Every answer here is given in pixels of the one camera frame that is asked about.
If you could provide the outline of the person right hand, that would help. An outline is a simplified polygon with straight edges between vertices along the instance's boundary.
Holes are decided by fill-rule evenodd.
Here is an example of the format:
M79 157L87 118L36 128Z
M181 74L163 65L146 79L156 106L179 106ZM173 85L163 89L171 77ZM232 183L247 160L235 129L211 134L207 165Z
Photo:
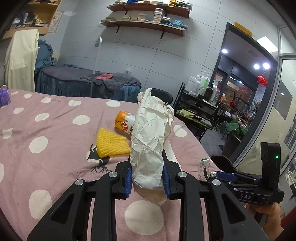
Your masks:
M267 234L269 240L276 240L276 238L282 233L283 228L280 224L280 205L278 203L264 206L246 204L245 208L252 216L255 216L256 212L267 215L267 220L263 226L263 230Z

